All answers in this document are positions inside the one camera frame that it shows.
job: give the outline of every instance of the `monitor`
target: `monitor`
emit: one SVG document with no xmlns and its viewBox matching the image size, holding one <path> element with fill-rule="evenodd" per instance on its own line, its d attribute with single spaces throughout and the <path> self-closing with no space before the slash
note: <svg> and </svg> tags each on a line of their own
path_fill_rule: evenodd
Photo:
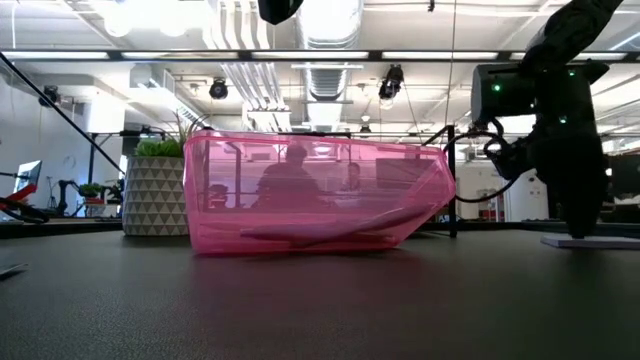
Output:
<svg viewBox="0 0 640 360">
<path fill-rule="evenodd" d="M 42 161 L 40 160 L 20 165 L 18 167 L 18 178 L 16 178 L 16 185 L 13 192 L 17 193 L 27 187 L 27 185 L 34 185 L 37 187 L 41 168 Z"/>
</svg>

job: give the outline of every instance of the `pink translucent bag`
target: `pink translucent bag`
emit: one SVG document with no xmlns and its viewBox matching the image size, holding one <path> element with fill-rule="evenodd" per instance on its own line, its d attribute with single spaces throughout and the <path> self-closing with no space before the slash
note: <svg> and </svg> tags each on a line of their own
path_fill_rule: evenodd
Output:
<svg viewBox="0 0 640 360">
<path fill-rule="evenodd" d="M 393 248 L 445 206 L 437 148 L 197 132 L 185 146 L 191 244 L 217 255 Z"/>
</svg>

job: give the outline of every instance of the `black table surface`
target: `black table surface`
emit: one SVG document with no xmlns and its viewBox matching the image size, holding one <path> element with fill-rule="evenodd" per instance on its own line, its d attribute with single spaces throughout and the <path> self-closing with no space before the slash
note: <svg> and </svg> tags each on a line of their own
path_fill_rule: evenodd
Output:
<svg viewBox="0 0 640 360">
<path fill-rule="evenodd" d="M 5 240 L 30 269 L 0 282 L 0 359 L 640 359 L 640 252 L 540 236 L 259 258 L 120 232 Z"/>
</svg>

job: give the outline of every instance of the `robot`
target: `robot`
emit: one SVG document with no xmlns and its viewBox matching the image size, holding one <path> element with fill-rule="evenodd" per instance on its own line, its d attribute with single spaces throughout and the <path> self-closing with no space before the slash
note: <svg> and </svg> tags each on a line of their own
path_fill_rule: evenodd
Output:
<svg viewBox="0 0 640 360">
<path fill-rule="evenodd" d="M 278 24 L 291 17 L 302 0 L 260 0 L 260 15 Z M 581 239 L 595 228 L 606 195 L 607 177 L 590 85 L 606 64 L 572 65 L 608 24 L 622 0 L 573 0 L 554 13 L 530 41 L 519 64 L 476 67 L 471 96 L 472 126 L 454 138 L 489 136 L 487 156 L 509 185 L 535 169 L 559 195 L 570 235 Z M 531 133 L 513 143 L 502 137 L 498 117 L 535 114 Z M 497 133 L 489 132 L 493 124 Z M 498 144 L 499 150 L 489 146 Z"/>
</svg>

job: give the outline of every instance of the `white patterned planter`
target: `white patterned planter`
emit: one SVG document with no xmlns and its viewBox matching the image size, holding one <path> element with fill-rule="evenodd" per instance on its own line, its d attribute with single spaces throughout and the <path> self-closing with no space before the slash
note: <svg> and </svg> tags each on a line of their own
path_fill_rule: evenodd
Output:
<svg viewBox="0 0 640 360">
<path fill-rule="evenodd" d="M 182 177 L 184 159 L 132 157 L 124 185 L 126 235 L 188 235 Z"/>
</svg>

